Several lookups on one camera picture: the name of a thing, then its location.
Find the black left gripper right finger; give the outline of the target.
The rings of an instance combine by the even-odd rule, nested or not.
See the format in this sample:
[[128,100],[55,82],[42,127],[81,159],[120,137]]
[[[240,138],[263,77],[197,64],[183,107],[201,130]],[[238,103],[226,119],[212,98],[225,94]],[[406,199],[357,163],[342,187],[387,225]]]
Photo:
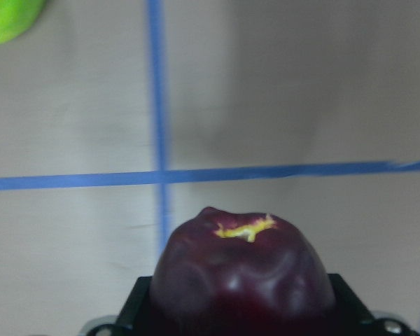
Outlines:
[[340,274],[328,274],[336,304],[335,335],[367,335],[374,316]]

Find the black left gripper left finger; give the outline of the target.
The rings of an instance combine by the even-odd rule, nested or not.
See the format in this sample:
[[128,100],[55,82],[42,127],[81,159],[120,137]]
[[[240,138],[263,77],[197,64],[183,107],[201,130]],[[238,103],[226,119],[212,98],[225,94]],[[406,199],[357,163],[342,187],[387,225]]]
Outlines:
[[151,276],[141,276],[136,280],[115,321],[115,335],[148,335],[151,279]]

